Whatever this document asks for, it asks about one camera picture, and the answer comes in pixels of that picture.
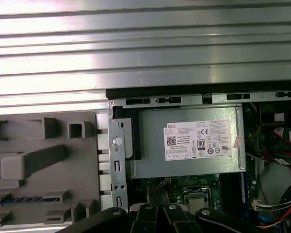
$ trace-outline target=metal bracket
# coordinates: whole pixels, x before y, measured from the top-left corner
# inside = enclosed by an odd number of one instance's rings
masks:
[[[128,197],[125,169],[124,130],[121,122],[113,120],[113,109],[108,110],[108,137],[110,151],[110,177],[112,206],[128,211]]]

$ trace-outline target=screw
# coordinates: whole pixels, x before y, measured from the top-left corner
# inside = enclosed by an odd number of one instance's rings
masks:
[[[145,209],[146,209],[146,210],[152,210],[152,209],[153,209],[153,206],[152,206],[152,205],[147,205],[147,206],[145,207]]]
[[[114,212],[113,212],[113,215],[120,215],[120,214],[121,214],[120,211],[114,211]]]
[[[203,210],[203,211],[202,211],[202,214],[203,214],[203,215],[210,215],[210,211],[209,211],[209,210]]]
[[[170,206],[169,206],[169,209],[171,209],[171,210],[175,210],[176,208],[177,208],[176,205],[170,205]]]

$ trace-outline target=white cable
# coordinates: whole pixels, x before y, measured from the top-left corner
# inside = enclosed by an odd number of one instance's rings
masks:
[[[291,200],[286,202],[286,203],[279,204],[279,205],[264,205],[264,204],[261,204],[260,202],[257,201],[257,206],[262,207],[262,208],[281,207],[281,206],[290,205],[290,204],[291,204]]]
[[[262,159],[262,158],[259,158],[259,157],[256,157],[255,155],[253,155],[253,154],[251,154],[251,153],[249,153],[249,152],[246,152],[246,155],[248,155],[248,156],[250,156],[250,157],[252,157],[252,158],[260,159],[260,160],[263,160],[263,161],[267,162],[266,160],[264,160],[264,159]]]

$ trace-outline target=barcode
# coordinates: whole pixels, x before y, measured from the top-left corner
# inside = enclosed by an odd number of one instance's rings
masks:
[[[176,144],[176,137],[167,137],[168,146],[175,146]]]

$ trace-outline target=motherboard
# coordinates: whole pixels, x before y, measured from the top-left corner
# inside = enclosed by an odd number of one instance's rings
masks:
[[[139,202],[151,202],[157,190],[159,197],[186,205],[192,214],[205,207],[222,209],[219,174],[137,179],[132,184],[132,194]]]

